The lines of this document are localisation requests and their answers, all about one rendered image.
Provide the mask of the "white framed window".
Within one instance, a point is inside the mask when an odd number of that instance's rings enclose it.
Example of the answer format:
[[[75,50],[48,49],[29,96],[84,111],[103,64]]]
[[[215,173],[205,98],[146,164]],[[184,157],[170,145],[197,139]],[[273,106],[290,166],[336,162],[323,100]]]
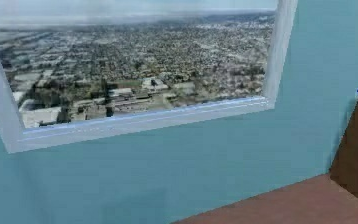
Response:
[[[272,109],[299,0],[0,0],[19,153]]]

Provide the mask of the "brown wooden cabinet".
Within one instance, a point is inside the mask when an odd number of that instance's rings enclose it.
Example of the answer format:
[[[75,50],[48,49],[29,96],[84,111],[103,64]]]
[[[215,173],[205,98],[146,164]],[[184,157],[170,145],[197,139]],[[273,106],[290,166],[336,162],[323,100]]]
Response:
[[[358,198],[358,101],[329,171],[333,181]]]

